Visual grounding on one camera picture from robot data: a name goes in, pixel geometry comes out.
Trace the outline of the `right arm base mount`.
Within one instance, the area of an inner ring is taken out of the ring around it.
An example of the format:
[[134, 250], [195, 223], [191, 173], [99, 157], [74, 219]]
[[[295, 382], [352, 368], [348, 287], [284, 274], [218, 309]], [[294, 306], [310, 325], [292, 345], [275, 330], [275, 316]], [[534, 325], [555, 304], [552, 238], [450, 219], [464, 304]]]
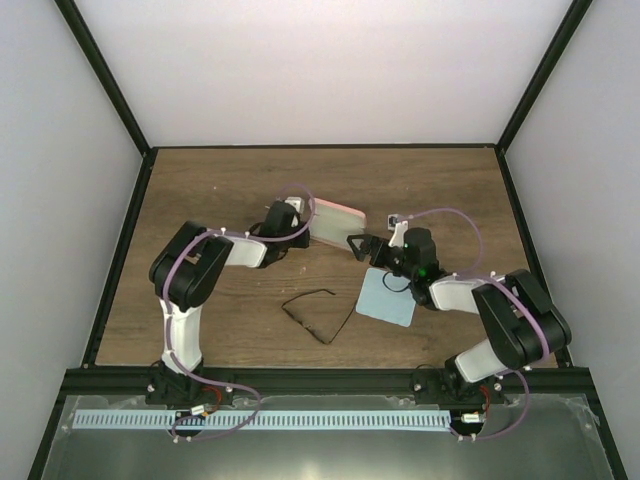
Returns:
[[427, 365], [420, 365], [410, 373], [409, 388], [417, 403], [437, 404], [443, 408], [476, 407], [486, 400], [491, 405], [503, 404], [506, 400], [488, 380], [468, 383], [452, 370]]

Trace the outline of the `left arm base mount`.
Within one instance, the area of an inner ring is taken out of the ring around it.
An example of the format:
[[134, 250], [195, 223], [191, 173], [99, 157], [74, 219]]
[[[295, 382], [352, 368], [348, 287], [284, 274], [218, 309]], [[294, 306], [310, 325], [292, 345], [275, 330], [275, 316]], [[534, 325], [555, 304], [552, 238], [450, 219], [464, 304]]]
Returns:
[[228, 405], [231, 402], [231, 394], [224, 387], [206, 385], [160, 365], [151, 371], [145, 400], [148, 405], [167, 407]]

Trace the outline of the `pink glasses case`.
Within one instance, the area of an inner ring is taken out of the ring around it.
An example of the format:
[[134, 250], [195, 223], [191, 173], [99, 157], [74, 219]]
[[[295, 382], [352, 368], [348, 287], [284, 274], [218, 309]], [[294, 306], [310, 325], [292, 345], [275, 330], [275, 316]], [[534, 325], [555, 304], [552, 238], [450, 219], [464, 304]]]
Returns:
[[350, 235], [365, 232], [367, 217], [364, 212], [328, 200], [315, 199], [315, 214], [310, 225], [310, 237], [318, 242], [350, 251]]

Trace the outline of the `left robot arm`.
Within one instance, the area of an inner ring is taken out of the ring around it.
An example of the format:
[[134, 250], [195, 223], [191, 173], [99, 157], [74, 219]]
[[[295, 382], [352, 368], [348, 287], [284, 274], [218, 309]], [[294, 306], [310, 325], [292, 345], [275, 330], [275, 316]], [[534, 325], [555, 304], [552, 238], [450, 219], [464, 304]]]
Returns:
[[204, 392], [205, 381], [196, 373], [203, 360], [201, 313], [223, 270], [264, 269], [291, 248], [306, 249], [310, 232], [304, 212], [300, 197], [276, 200], [265, 219], [243, 233], [187, 221], [152, 263], [149, 279], [164, 316], [161, 365], [174, 373], [168, 388], [181, 403], [194, 403]]

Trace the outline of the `light blue cleaning cloth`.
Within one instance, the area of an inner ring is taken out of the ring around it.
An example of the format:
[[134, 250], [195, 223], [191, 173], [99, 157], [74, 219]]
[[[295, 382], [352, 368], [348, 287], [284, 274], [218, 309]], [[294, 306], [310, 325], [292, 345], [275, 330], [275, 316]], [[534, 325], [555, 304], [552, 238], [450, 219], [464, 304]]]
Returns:
[[377, 268], [366, 271], [355, 307], [358, 314], [408, 328], [415, 307], [406, 278]]

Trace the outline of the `black sunglasses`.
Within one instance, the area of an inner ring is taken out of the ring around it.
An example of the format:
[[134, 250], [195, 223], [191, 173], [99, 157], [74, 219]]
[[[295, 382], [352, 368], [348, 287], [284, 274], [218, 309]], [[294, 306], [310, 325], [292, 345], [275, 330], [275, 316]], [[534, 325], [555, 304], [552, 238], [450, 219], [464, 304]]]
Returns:
[[285, 300], [281, 311], [322, 345], [333, 344], [355, 311], [356, 302], [333, 290], [308, 290]]

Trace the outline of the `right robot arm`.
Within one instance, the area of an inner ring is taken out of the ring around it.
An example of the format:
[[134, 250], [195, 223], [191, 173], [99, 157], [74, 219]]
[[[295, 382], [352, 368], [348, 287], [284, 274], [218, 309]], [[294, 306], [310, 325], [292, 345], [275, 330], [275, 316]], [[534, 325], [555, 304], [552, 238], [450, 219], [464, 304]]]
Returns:
[[359, 234], [346, 242], [357, 260], [406, 279], [417, 305], [479, 316], [486, 339], [445, 362], [442, 382], [455, 402], [468, 402], [481, 382], [544, 361], [572, 340], [567, 321], [525, 269], [484, 278], [449, 273], [440, 266], [431, 231], [405, 222], [389, 239]]

